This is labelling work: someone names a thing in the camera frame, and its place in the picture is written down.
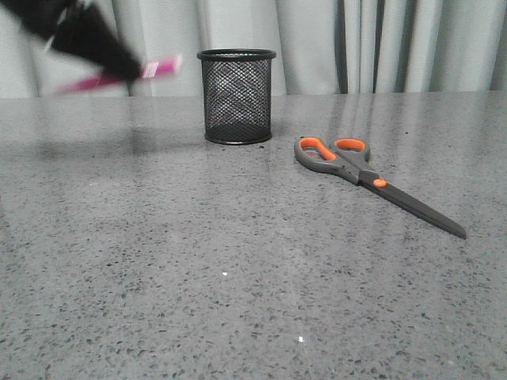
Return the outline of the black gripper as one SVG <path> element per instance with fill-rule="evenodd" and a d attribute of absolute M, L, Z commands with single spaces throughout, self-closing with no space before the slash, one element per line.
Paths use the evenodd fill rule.
<path fill-rule="evenodd" d="M 141 76 L 141 63 L 108 26 L 98 6 L 75 0 L 1 0 L 29 32 L 63 53 L 102 67 L 127 81 Z"/>

